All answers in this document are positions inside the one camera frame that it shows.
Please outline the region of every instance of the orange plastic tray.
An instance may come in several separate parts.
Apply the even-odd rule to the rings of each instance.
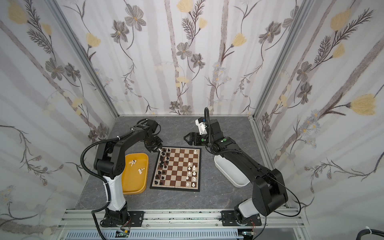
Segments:
[[[132,160],[137,162],[131,166],[129,162]],[[147,187],[148,165],[148,155],[145,153],[132,153],[125,156],[125,169],[121,176],[123,194],[144,192]],[[145,168],[142,174],[139,174],[139,168]]]

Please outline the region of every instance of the white plastic container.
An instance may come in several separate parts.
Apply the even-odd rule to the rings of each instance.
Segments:
[[[249,183],[244,173],[224,157],[215,156],[215,165],[235,187],[244,187]]]

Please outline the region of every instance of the robotic arm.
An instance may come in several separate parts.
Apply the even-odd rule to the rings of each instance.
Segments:
[[[131,128],[130,133],[121,138],[117,137],[116,141],[99,144],[93,167],[99,176],[107,180],[111,193],[104,219],[100,222],[102,227],[122,226],[130,219],[121,184],[121,174],[125,168],[125,151],[139,141],[144,142],[149,152],[161,149],[162,140],[157,136],[160,131],[155,134],[158,125],[154,120],[142,119]]]
[[[205,117],[197,119],[196,125],[199,132],[187,134],[184,140],[189,145],[206,146],[210,153],[231,161],[253,184],[252,198],[235,207],[235,217],[239,224],[249,222],[250,217],[258,213],[268,216],[288,201],[281,172],[260,165],[244,153],[235,140],[224,137],[217,120],[209,119],[207,108]]]

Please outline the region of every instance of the wall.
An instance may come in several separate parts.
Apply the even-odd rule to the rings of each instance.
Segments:
[[[253,114],[301,1],[58,3],[120,114],[178,115]]]
[[[50,239],[114,118],[44,1],[0,6],[0,238]]]
[[[383,230],[383,22],[382,1],[316,1],[257,116],[313,240]]]

